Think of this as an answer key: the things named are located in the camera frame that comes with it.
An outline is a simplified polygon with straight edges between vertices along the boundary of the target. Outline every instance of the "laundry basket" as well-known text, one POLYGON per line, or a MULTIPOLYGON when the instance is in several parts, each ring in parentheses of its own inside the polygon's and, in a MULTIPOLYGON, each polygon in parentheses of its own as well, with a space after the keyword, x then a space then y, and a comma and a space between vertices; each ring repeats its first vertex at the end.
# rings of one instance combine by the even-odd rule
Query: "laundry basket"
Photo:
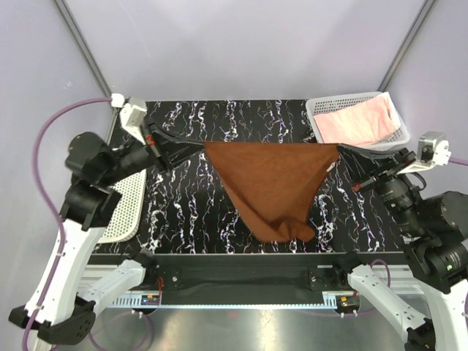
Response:
MULTIPOLYGON (((381 92, 373 91, 371 93, 336 95, 334 97, 320 97, 318 99, 310 99, 309 101, 307 101, 307 116, 309 117, 310 124, 312 126, 312 129, 314 130, 317 142, 323 143, 323 138, 322 135, 320 135, 320 131, 318 129, 317 124, 315 123, 315 115, 341 110, 343 108, 356 105, 359 102, 364 102, 369 99, 372 99, 373 97, 376 97, 379 94, 381 94, 381 92)), ((397 148, 398 146, 402 146, 408 143, 410 141, 410 134, 408 132, 407 126, 401 119, 401 116, 399 114, 398 116, 400 118, 401 126, 392 135, 389 135, 384 140, 381 140, 378 143, 360 147, 377 151, 385 151, 390 150, 392 148, 397 148)))

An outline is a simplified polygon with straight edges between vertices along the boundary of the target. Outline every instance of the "metal floor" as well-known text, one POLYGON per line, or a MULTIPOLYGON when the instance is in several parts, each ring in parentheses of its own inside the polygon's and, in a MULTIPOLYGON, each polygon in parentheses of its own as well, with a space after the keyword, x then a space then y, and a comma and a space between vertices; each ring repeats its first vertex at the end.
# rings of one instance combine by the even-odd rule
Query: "metal floor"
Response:
MULTIPOLYGON (((421 297, 405 300, 428 314, 421 297)), ((362 310, 369 305, 365 303, 362 310)), ((130 351, 140 343, 145 323, 121 309, 104 311, 94 326, 95 339, 109 351, 130 351)), ((315 313, 334 314, 319 311, 315 313)), ((151 314, 154 335, 140 350, 150 351, 403 351, 397 332, 378 313, 362 317, 312 316, 303 311, 259 310, 157 310, 151 314)), ((86 339, 67 351, 95 350, 86 339)))

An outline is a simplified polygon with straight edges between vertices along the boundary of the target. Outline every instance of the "brown towel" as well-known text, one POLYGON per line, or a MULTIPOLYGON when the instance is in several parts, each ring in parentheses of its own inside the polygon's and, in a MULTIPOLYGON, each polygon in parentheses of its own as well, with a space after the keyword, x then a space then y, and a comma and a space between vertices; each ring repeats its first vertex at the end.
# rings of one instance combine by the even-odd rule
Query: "brown towel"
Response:
POLYGON ((260 241, 309 241, 307 215, 335 144, 205 143, 241 218, 260 241))

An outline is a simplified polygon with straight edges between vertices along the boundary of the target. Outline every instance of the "gray wall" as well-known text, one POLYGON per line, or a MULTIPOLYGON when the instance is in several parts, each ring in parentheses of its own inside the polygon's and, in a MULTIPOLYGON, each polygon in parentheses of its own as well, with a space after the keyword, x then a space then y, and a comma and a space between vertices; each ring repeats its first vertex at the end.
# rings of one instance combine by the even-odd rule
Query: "gray wall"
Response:
POLYGON ((149 100, 374 91, 423 0, 67 0, 114 91, 149 100))
MULTIPOLYGON (((439 1, 390 85, 412 135, 446 132, 450 149, 468 159, 468 1, 439 1)), ((468 167, 448 165, 424 172, 427 195, 468 193, 468 167)))
MULTIPOLYGON (((0 18, 0 340, 2 350, 15 351, 22 333, 7 316, 30 298, 57 233, 33 185, 32 143, 54 112, 101 93, 52 1, 2 1, 0 18)), ((41 171, 57 206, 69 184, 64 167, 68 143, 85 130, 105 135, 110 112, 106 105, 83 107, 46 134, 41 171)))

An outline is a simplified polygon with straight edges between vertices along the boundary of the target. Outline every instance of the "wire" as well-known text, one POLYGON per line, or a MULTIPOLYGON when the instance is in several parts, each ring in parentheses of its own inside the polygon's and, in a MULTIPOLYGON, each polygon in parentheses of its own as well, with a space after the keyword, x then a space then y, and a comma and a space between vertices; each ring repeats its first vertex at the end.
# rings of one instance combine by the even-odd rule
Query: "wire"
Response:
POLYGON ((32 151, 32 173, 34 177, 34 182, 36 183, 36 186, 39 190, 40 195, 45 201, 45 204, 47 207, 49 207, 50 212, 53 215, 53 218, 55 219, 59 232, 60 232, 60 242, 58 243, 58 251, 56 258, 54 259, 52 263, 52 268, 50 269, 49 275, 47 279, 45 280, 44 283, 44 288, 42 289, 42 292, 39 295, 39 299, 37 301, 37 306, 36 309, 32 312, 28 323, 26 324, 26 327, 24 329, 24 334, 23 334, 23 339, 21 341, 21 347, 23 351, 29 351, 28 349, 28 337, 29 333, 31 332, 32 325, 34 321, 36 320, 37 315, 39 314, 39 310, 42 308, 42 304, 44 303, 45 296, 47 295, 50 284, 52 283, 52 279, 55 275, 55 272, 57 271, 57 267, 59 266, 59 262, 61 259, 61 254, 63 254, 64 247, 65 247, 65 240, 66 240, 66 233, 65 233, 65 228, 64 224, 61 220, 60 214, 58 210, 55 208, 51 198, 49 197, 48 193, 45 191, 44 184, 42 183, 42 179, 39 173, 39 147, 41 145, 42 139, 44 137, 45 132, 47 132, 47 129, 50 127, 50 125, 60 116, 64 115, 65 113, 74 110, 77 107, 81 107, 84 105, 90 105, 94 104, 97 102, 111 102, 112 98, 110 97, 100 97, 97 99, 88 99, 88 100, 83 100, 80 102, 76 102, 75 104, 72 104, 59 112, 55 113, 52 117, 50 117, 41 127, 39 130, 39 133, 36 136, 36 140, 34 141, 34 146, 33 146, 33 151, 32 151))
MULTIPOLYGON (((390 287, 391 286, 390 267, 388 267, 388 264, 384 260, 377 259, 377 260, 372 261, 372 263, 370 264, 371 268, 373 268, 377 263, 381 263, 381 264, 383 264, 385 266, 385 270, 387 271, 387 280, 388 280, 387 281, 387 286, 390 287)), ((366 316, 366 315, 369 315, 369 314, 373 314, 374 312, 376 312, 376 310, 377 309, 374 307, 374 308, 369 309, 367 311, 356 312, 355 314, 337 314, 337 313, 330 314, 330 313, 319 313, 319 312, 304 311, 304 310, 301 310, 301 312, 303 312, 305 314, 310 314, 311 316, 318 316, 318 317, 350 318, 350 317, 366 316)))
POLYGON ((427 182, 426 182, 426 180, 424 179, 424 177, 423 177, 421 174, 416 173, 416 172, 414 172, 414 173, 409 173, 409 174, 413 174, 414 177, 416 177, 417 179, 419 179, 419 181, 423 184, 423 188, 421 189, 421 191, 423 191, 425 188, 427 188, 427 182))
MULTIPOLYGON (((159 294, 158 294, 158 297, 159 297, 159 303, 158 303, 158 306, 161 306, 161 295, 162 295, 162 289, 164 288, 164 279, 162 277, 159 277, 157 279, 157 283, 158 283, 158 290, 159 290, 159 294)), ((113 319, 111 319, 109 322, 105 323, 104 327, 99 329, 98 331, 95 331, 94 332, 94 335, 89 333, 89 341, 93 344, 94 347, 96 347, 99 351, 107 351, 106 349, 104 349, 103 347, 99 346, 96 342, 96 339, 94 338, 98 333, 100 333, 101 331, 104 330, 105 326, 107 325, 110 325, 112 323, 114 323, 116 320, 119 320, 120 318, 122 318, 123 316, 127 315, 127 313, 122 313, 116 317, 114 317, 113 319)), ((141 341, 141 343, 139 343, 136 348, 134 348, 132 351, 138 351, 146 342, 146 340, 148 340, 148 337, 151 335, 151 331, 153 330, 153 327, 152 327, 152 323, 151 323, 151 319, 144 313, 140 312, 139 313, 140 315, 140 318, 142 316, 145 317, 145 321, 146 321, 146 334, 145 334, 145 338, 141 341), (151 330, 148 329, 148 321, 150 322, 150 328, 151 330)))
MULTIPOLYGON (((134 348, 132 349, 132 351, 139 351, 141 350, 141 348, 143 347, 143 345, 146 343, 146 341, 148 340, 148 337, 151 335, 151 332, 153 330, 153 325, 151 323, 151 319, 150 317, 148 317, 146 314, 140 312, 138 314, 140 316, 140 318, 144 318, 145 319, 145 323, 146 323, 146 333, 145 333, 145 337, 143 338, 143 340, 134 348)), ((94 339, 93 337, 93 334, 89 333, 89 341, 93 344, 94 347, 96 347, 99 351, 107 351, 104 347, 101 347, 97 342, 96 340, 94 339)))
POLYGON ((450 163, 453 163, 455 165, 462 165, 462 166, 468 166, 468 160, 466 159, 456 159, 455 157, 451 157, 448 160, 450 163))
POLYGON ((120 255, 118 256, 118 259, 117 259, 117 265, 121 265, 125 260, 122 260, 122 262, 119 262, 121 260, 121 258, 127 254, 126 251, 127 249, 130 247, 130 244, 127 244, 127 246, 125 246, 125 249, 120 253, 120 255))

